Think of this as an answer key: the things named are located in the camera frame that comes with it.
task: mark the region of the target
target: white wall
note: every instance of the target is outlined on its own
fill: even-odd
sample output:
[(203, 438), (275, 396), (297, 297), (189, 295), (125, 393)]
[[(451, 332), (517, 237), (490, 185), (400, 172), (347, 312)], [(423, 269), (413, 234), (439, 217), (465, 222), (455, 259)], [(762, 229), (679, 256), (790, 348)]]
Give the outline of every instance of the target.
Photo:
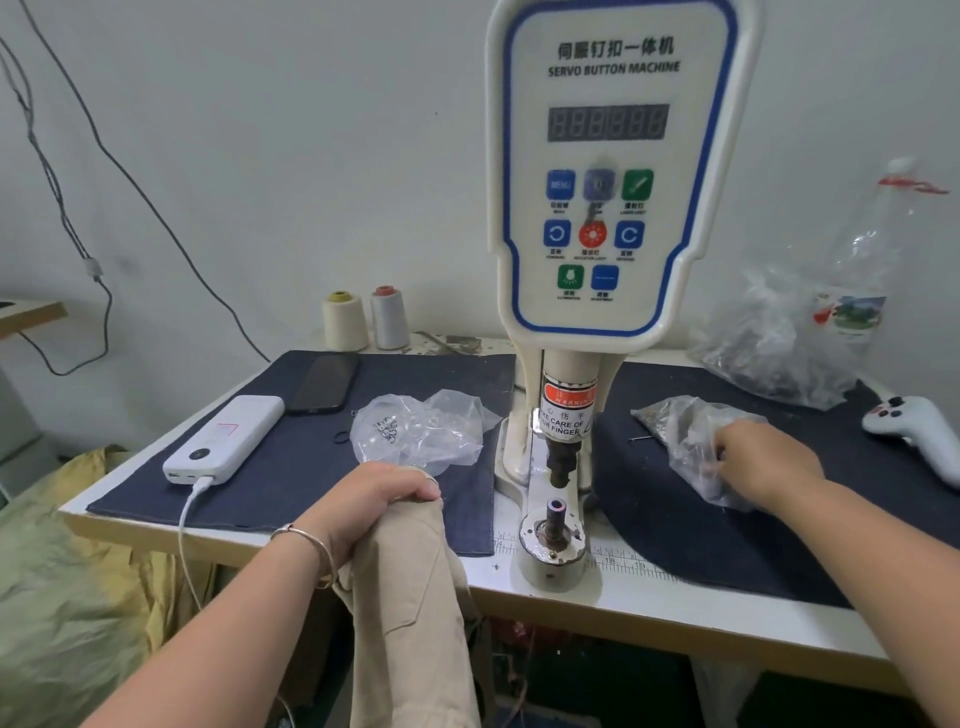
[[(112, 151), (270, 355), (320, 326), (334, 288), (404, 290), (413, 328), (495, 334), (486, 253), (483, 35), (492, 0), (34, 0)], [(960, 421), (952, 273), (960, 115), (950, 0), (770, 0), (768, 31), (708, 257), (684, 321), (739, 288), (752, 255), (810, 260), (888, 157), (952, 196), (929, 211), (874, 368)], [(143, 445), (255, 371), (227, 313), (93, 145), (14, 3), (37, 133), (117, 296), (110, 358), (49, 376), (23, 342), (0, 363), (64, 449)], [(65, 367), (95, 352), (101, 292), (60, 229), (23, 119), (0, 87), (0, 295), (66, 300), (36, 331)]]

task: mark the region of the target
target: left hand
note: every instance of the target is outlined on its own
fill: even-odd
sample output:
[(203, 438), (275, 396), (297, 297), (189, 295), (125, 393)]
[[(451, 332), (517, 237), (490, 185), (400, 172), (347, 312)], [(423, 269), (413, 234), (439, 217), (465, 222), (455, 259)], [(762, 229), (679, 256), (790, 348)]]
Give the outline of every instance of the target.
[(388, 463), (362, 463), (300, 516), (294, 526), (330, 547), (335, 568), (394, 500), (436, 500), (440, 489), (422, 471)]

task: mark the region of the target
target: clear plastic bag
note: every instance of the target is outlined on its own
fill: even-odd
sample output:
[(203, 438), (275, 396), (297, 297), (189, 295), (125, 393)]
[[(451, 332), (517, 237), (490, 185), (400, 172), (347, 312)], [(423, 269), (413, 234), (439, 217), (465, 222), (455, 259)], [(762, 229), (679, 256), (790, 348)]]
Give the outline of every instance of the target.
[(361, 463), (415, 465), (436, 477), (451, 465), (473, 465), (483, 433), (501, 419), (480, 398), (452, 389), (426, 401), (384, 395), (357, 412), (350, 441)]
[(765, 423), (760, 415), (726, 404), (712, 404), (699, 397), (671, 397), (642, 409), (631, 410), (650, 434), (666, 445), (670, 467), (707, 503), (752, 511), (754, 506), (717, 474), (713, 438), (721, 427), (736, 420)]
[(690, 355), (768, 400), (828, 410), (856, 384), (856, 359), (814, 321), (820, 286), (775, 267), (746, 272), (739, 301), (690, 332)]

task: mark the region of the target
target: machine base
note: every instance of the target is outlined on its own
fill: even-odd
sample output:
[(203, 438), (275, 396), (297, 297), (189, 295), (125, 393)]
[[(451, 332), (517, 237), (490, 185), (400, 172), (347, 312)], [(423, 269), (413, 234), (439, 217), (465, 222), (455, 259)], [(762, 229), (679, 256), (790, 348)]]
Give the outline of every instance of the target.
[[(516, 553), (520, 573), (540, 589), (571, 589), (580, 581), (587, 565), (588, 542), (581, 518), (580, 486), (582, 479), (589, 481), (589, 476), (582, 478), (583, 460), (579, 460), (565, 488), (552, 486), (546, 467), (546, 442), (534, 436), (529, 423), (529, 413), (515, 409), (501, 427), (496, 454), (496, 489), (515, 502), (523, 514), (518, 533), (522, 549)], [(520, 482), (514, 475), (523, 470), (529, 474), (527, 483)], [(559, 541), (552, 541), (546, 537), (544, 526), (547, 503), (556, 499), (561, 499), (566, 506), (564, 533)]]

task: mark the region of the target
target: bracelet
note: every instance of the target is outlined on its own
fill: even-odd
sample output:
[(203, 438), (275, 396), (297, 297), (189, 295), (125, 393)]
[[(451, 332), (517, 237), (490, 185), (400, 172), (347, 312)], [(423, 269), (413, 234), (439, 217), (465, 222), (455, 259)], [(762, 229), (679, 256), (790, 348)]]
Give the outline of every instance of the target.
[(298, 536), (302, 536), (324, 553), (326, 556), (326, 562), (330, 566), (330, 573), (320, 577), (318, 582), (319, 586), (317, 589), (329, 589), (331, 586), (333, 586), (333, 582), (337, 574), (333, 566), (333, 556), (330, 555), (330, 549), (326, 547), (326, 544), (312, 533), (307, 533), (306, 531), (294, 527), (292, 523), (287, 523), (270, 534), (270, 540), (272, 541), (275, 536), (279, 536), (281, 533), (296, 533)]

